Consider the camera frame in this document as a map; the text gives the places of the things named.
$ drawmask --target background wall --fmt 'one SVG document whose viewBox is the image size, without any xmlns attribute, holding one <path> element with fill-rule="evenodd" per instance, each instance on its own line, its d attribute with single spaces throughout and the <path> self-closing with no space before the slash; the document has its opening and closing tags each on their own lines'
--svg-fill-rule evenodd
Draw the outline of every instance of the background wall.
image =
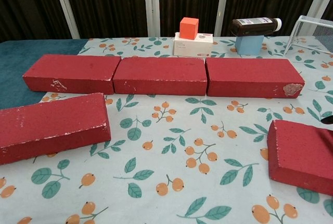
<svg viewBox="0 0 333 224">
<path fill-rule="evenodd" d="M 148 36 L 146 0 L 69 0 L 81 38 Z M 219 0 L 158 0 L 161 36 L 174 36 L 183 17 L 199 18 L 199 31 L 214 33 Z M 277 35 L 289 35 L 313 0 L 226 0 L 221 36 L 235 18 L 280 17 Z M 59 0 L 0 0 L 0 42 L 71 38 Z M 333 0 L 323 19 L 333 20 Z"/>
</svg>

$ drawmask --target orange cube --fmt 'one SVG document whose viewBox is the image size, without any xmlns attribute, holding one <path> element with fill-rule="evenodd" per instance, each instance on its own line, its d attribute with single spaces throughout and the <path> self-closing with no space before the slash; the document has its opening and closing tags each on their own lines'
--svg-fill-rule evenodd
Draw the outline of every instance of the orange cube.
<svg viewBox="0 0 333 224">
<path fill-rule="evenodd" d="M 180 38 L 194 40 L 198 34 L 199 19 L 184 17 L 180 25 Z"/>
</svg>

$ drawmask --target teal cloth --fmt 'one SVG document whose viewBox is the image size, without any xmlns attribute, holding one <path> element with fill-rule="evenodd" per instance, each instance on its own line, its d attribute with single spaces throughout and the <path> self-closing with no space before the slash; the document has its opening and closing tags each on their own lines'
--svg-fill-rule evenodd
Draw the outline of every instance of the teal cloth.
<svg viewBox="0 0 333 224">
<path fill-rule="evenodd" d="M 30 91 L 22 75 L 44 54 L 76 55 L 80 40 L 22 40 L 0 43 L 0 109 L 38 103 L 44 92 Z"/>
</svg>

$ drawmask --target white paint mark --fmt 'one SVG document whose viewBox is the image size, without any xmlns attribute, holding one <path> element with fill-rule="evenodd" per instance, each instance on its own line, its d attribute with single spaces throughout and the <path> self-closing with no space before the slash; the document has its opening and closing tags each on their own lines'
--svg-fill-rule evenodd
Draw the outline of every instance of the white paint mark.
<svg viewBox="0 0 333 224">
<path fill-rule="evenodd" d="M 58 91 L 61 90 L 61 88 L 67 90 L 67 88 L 59 80 L 53 80 L 52 83 L 53 84 L 51 84 L 51 86 Z"/>
</svg>

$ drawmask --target bottle label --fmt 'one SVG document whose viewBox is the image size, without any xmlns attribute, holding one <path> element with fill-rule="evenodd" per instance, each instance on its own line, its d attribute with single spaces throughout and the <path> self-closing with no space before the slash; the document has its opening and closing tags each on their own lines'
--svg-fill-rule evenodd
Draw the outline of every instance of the bottle label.
<svg viewBox="0 0 333 224">
<path fill-rule="evenodd" d="M 237 19 L 237 21 L 240 22 L 241 25 L 271 23 L 272 22 L 272 20 L 270 20 L 267 17 Z"/>
</svg>

